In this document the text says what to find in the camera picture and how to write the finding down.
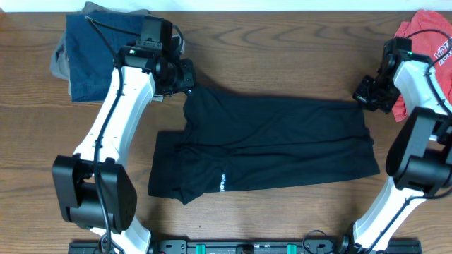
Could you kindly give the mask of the black t-shirt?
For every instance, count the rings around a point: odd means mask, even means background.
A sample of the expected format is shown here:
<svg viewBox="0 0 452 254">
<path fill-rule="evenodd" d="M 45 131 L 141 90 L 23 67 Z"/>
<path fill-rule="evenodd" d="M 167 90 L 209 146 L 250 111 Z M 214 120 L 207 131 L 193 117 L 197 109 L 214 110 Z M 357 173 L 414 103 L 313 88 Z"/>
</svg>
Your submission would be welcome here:
<svg viewBox="0 0 452 254">
<path fill-rule="evenodd" d="M 187 204 L 205 193 L 349 181 L 380 172 L 353 102 L 238 95 L 199 87 L 182 131 L 157 135 L 148 194 Z"/>
</svg>

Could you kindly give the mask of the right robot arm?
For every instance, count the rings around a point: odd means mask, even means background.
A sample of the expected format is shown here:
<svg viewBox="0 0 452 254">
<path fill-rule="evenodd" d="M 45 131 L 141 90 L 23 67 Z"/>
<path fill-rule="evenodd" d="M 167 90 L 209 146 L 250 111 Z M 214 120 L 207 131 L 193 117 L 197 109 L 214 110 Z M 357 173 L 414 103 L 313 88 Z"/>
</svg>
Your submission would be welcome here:
<svg viewBox="0 0 452 254">
<path fill-rule="evenodd" d="M 391 240 L 419 205 L 451 194 L 451 103 L 436 80 L 435 61 L 415 53 L 409 37 L 385 42 L 377 76 L 365 76 L 353 97 L 388 113 L 402 97 L 408 119 L 386 157 L 388 178 L 336 253 L 407 253 L 416 243 Z"/>
</svg>

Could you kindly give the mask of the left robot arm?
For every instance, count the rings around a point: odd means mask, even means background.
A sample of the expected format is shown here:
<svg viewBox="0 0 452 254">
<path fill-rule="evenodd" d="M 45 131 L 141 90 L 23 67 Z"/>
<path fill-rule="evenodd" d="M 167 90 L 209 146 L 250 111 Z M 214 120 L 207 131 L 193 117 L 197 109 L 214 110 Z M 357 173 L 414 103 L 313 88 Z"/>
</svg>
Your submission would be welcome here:
<svg viewBox="0 0 452 254">
<path fill-rule="evenodd" d="M 191 91 L 196 74 L 181 58 L 180 29 L 160 17 L 146 16 L 136 41 L 111 53 L 111 83 L 91 129 L 71 156 L 52 165 L 59 209 L 64 221 L 100 237 L 77 253 L 158 253 L 136 217 L 138 196 L 125 170 L 129 147 L 151 100 Z"/>
</svg>

